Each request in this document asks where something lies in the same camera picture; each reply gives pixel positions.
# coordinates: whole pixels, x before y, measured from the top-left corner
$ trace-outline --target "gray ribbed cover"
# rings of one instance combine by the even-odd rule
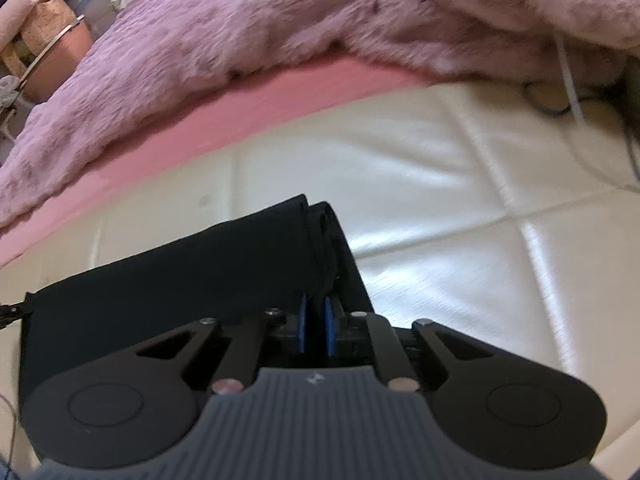
[[[585,460],[549,472],[482,462],[452,443],[419,394],[370,367],[263,368],[241,394],[214,396],[193,430],[135,466],[88,471],[51,460],[32,480],[602,480]]]

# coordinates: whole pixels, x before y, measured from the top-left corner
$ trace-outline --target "pink fluffy blanket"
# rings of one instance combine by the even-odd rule
[[[238,76],[340,44],[439,74],[558,79],[555,29],[575,78],[608,84],[640,45],[640,0],[135,0],[30,115],[0,168],[0,226],[142,121]]]

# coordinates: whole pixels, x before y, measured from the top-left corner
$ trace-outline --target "screw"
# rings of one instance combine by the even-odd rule
[[[238,394],[244,390],[244,384],[238,379],[220,379],[211,385],[211,389],[219,395]]]
[[[420,389],[420,383],[409,377],[396,377],[391,379],[386,387],[392,392],[417,392]]]

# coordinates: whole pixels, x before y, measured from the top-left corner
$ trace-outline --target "blue strip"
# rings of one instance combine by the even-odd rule
[[[306,325],[306,292],[300,301],[300,313],[298,314],[298,352],[305,352],[305,325]]]
[[[324,298],[324,328],[326,330],[326,354],[335,356],[334,308],[331,300]]]

